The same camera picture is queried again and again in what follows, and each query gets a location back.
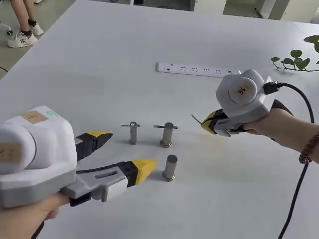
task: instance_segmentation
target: table surface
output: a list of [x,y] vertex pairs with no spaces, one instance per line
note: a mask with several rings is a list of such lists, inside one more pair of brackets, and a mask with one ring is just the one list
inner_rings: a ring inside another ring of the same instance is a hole
[[[301,49],[316,62],[313,46],[303,42],[316,31],[293,22],[78,0],[0,81],[0,120],[47,105],[75,134],[114,133],[81,169],[138,158],[159,165],[146,182],[106,204],[62,208],[39,238],[277,238],[302,170],[298,154],[261,136],[207,134],[190,115],[204,119],[219,108],[221,79],[157,73],[155,64],[255,69],[300,87],[318,119],[319,74],[278,71],[270,61]],[[278,99],[309,120],[296,93],[282,89]],[[136,146],[120,127],[131,121],[141,124]],[[179,129],[163,149],[162,130],[153,125],[167,121]],[[169,154],[179,162],[167,183],[161,172]],[[312,163],[285,238],[318,238],[318,181]]]

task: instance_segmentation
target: white sneaker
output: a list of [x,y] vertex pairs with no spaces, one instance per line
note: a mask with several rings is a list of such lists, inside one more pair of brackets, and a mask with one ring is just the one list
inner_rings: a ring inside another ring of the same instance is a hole
[[38,39],[31,34],[31,36],[24,35],[21,31],[18,31],[16,35],[8,40],[8,46],[12,48],[21,48],[26,46],[33,46],[34,43],[36,43]]
[[39,36],[42,35],[44,33],[44,31],[41,29],[41,27],[39,26],[38,23],[36,23],[35,26],[29,26],[30,30],[32,31],[33,35],[35,36]]

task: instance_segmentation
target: green plant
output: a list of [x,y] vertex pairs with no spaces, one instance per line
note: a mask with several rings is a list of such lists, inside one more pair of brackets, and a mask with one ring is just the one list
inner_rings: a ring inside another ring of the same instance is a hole
[[[308,36],[304,39],[305,42],[311,43],[314,45],[315,51],[319,53],[319,35],[314,36]],[[310,63],[310,58],[307,58],[303,60],[301,58],[303,52],[301,50],[292,50],[290,52],[290,55],[292,58],[285,58],[282,61],[280,61],[279,57],[273,57],[271,58],[271,61],[273,62],[274,66],[277,69],[284,69],[284,70],[292,70],[292,71],[319,71],[319,70],[307,70],[306,67]],[[276,65],[276,62],[280,61],[282,63],[282,67],[279,67]]]

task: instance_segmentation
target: electrical outlet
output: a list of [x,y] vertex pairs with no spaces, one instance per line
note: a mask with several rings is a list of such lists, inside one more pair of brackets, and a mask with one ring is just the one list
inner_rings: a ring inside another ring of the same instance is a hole
[[240,74],[239,70],[220,68],[220,67],[207,67],[171,63],[157,63],[156,71],[167,73],[178,73],[196,76],[209,76],[223,78],[230,74]]

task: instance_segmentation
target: bracelet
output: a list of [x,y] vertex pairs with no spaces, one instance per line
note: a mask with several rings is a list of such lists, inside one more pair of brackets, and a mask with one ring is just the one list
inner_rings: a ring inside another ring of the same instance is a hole
[[315,147],[319,143],[319,132],[312,137],[311,140],[306,144],[299,156],[299,162],[302,164],[308,164],[312,160],[309,158],[309,155],[313,153]]

